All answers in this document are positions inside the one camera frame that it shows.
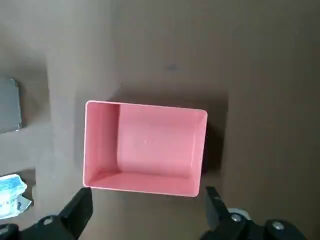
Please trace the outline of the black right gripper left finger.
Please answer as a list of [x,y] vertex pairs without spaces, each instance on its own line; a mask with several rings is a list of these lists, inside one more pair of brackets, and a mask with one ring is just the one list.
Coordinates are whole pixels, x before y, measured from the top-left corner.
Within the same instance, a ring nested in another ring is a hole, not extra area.
[[48,215],[20,230],[13,223],[0,226],[2,240],[77,240],[93,214],[92,189],[81,188],[58,215]]

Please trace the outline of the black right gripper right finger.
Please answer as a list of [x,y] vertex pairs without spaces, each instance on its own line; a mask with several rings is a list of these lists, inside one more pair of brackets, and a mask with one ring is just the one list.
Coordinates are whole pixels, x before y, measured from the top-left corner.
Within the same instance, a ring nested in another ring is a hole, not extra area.
[[229,212],[213,186],[205,188],[205,211],[210,230],[202,240],[303,240],[304,234],[292,223],[281,219],[267,220],[263,225],[238,212]]

